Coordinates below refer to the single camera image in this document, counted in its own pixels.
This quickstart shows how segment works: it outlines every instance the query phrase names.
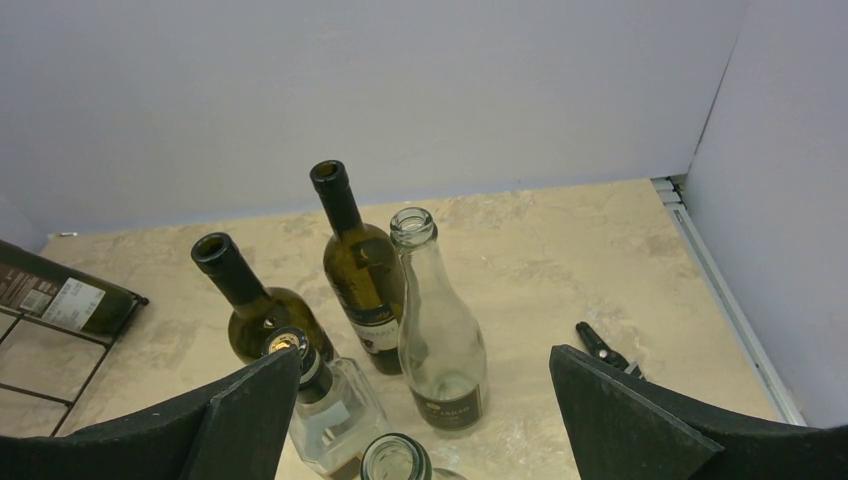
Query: black handle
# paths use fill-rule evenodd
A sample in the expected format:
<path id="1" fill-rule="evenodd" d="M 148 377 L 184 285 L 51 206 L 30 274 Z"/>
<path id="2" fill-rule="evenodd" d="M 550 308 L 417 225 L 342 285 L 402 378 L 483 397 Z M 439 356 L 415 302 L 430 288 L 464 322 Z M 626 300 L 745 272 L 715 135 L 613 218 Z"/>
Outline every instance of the black handle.
<path id="1" fill-rule="evenodd" d="M 630 363 L 620 353 L 609 348 L 609 345 L 601 339 L 601 336 L 588 323 L 580 322 L 574 328 L 577 329 L 580 340 L 586 345 L 589 355 L 619 370 L 624 370 L 630 366 Z"/>

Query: wire rack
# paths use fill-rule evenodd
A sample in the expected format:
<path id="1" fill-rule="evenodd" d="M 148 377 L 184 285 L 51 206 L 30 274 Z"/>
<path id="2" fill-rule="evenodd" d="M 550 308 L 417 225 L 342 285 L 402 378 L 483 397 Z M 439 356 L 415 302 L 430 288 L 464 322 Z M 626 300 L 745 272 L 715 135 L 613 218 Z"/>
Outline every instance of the wire rack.
<path id="1" fill-rule="evenodd" d="M 97 370 L 100 369 L 100 366 L 103 364 L 103 361 L 106 360 L 106 357 L 109 355 L 109 352 L 112 351 L 112 347 L 115 346 L 115 343 L 118 342 L 118 339 L 120 339 L 121 336 L 124 334 L 124 331 L 126 331 L 127 327 L 130 324 L 130 320 L 135 316 L 135 313 L 138 311 L 139 308 L 150 303 L 150 300 L 145 297 L 142 297 L 141 295 L 138 295 L 136 293 L 133 293 L 132 295 L 133 306 L 130 311 L 126 315 L 124 315 L 124 318 L 121 319 L 118 330 L 113 335 L 102 335 L 99 336 L 100 338 L 88 336 L 56 325 L 51 325 L 37 318 L 31 317 L 24 312 L 6 308 L 0 305 L 0 313 L 4 313 L 6 315 L 9 315 L 10 317 L 14 317 L 14 321 L 12 321 L 12 324 L 9 325 L 9 328 L 7 328 L 6 331 L 3 332 L 3 336 L 0 337 L 0 346 L 3 345 L 3 342 L 6 341 L 6 339 L 9 337 L 9 335 L 12 333 L 16 326 L 18 326 L 21 322 L 28 322 L 103 347 L 103 352 L 100 354 L 100 358 L 98 358 L 97 362 L 94 364 L 94 368 L 92 368 L 91 372 L 88 374 L 85 381 L 82 383 L 82 386 L 80 386 L 79 390 L 77 390 L 76 395 L 74 395 L 74 398 L 71 400 L 54 397 L 53 395 L 47 395 L 45 393 L 36 392 L 27 388 L 20 388 L 14 385 L 8 385 L 0 382 L 0 389 L 9 390 L 12 392 L 20 393 L 22 395 L 40 398 L 42 400 L 47 400 L 50 402 L 64 405 L 65 412 L 62 414 L 62 417 L 59 419 L 59 422 L 56 424 L 56 426 L 53 427 L 53 431 L 50 433 L 51 437 L 55 437 L 56 433 L 59 432 L 59 429 L 62 428 L 62 424 L 65 423 L 65 420 L 68 418 L 68 415 L 71 414 L 71 411 L 77 405 L 77 402 L 79 402 L 79 399 L 80 397 L 82 397 L 83 392 L 85 392 L 86 387 L 88 387 L 88 384 L 91 383 L 91 379 L 94 378 L 94 375 L 97 373 Z"/>

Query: bottle lip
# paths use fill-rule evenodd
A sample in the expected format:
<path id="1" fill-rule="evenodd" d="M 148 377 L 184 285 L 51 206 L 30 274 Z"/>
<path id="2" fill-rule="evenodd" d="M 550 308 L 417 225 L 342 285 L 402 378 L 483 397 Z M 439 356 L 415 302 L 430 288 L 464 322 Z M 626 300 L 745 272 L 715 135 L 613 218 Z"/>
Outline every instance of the bottle lip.
<path id="1" fill-rule="evenodd" d="M 232 237 L 224 232 L 208 233 L 191 247 L 191 259 L 203 273 L 211 274 L 225 266 L 228 258 L 239 255 Z"/>
<path id="2" fill-rule="evenodd" d="M 339 160 L 318 163 L 309 171 L 309 178 L 320 196 L 333 195 L 350 188 L 347 169 Z"/>
<path id="3" fill-rule="evenodd" d="M 417 247 L 435 239 L 438 234 L 433 216 L 421 207 L 407 207 L 397 212 L 389 228 L 398 247 Z"/>
<path id="4" fill-rule="evenodd" d="M 374 477 L 376 465 L 382 460 L 381 453 L 387 452 L 391 448 L 399 447 L 401 453 L 409 455 L 411 463 L 409 477 L 398 480 L 422 480 L 429 479 L 432 476 L 433 466 L 430 463 L 430 456 L 420 443 L 402 433 L 387 433 L 374 439 L 362 457 L 359 475 L 363 480 L 370 480 Z"/>

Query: clear glass bottle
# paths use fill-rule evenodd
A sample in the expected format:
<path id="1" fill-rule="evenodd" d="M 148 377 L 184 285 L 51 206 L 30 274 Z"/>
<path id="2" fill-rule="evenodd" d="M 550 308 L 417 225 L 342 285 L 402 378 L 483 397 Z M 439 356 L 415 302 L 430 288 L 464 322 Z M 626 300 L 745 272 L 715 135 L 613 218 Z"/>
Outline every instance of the clear glass bottle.
<path id="1" fill-rule="evenodd" d="M 483 416 L 489 393 L 486 347 L 471 310 L 451 287 L 427 210 L 396 213 L 391 238 L 407 282 L 398 354 L 418 411 L 441 430 L 461 430 Z"/>
<path id="2" fill-rule="evenodd" d="M 300 459 L 324 478 L 352 480 L 368 445 L 392 430 L 377 395 L 356 361 L 339 358 L 325 363 L 303 331 L 275 331 L 264 354 L 295 345 L 302 376 L 289 438 Z"/>
<path id="3" fill-rule="evenodd" d="M 462 475 L 434 468 L 427 450 L 400 433 L 374 440 L 365 451 L 362 480 L 465 480 Z"/>

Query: barcode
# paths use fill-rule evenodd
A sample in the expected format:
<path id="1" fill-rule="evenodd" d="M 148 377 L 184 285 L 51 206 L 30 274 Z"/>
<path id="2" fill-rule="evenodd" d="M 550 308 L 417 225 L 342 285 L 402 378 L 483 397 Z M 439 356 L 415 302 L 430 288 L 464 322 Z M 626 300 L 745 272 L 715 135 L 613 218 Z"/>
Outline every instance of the barcode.
<path id="1" fill-rule="evenodd" d="M 21 302 L 20 309 L 30 312 L 39 312 L 50 301 L 50 296 L 45 295 L 37 290 L 30 290 L 24 301 Z"/>

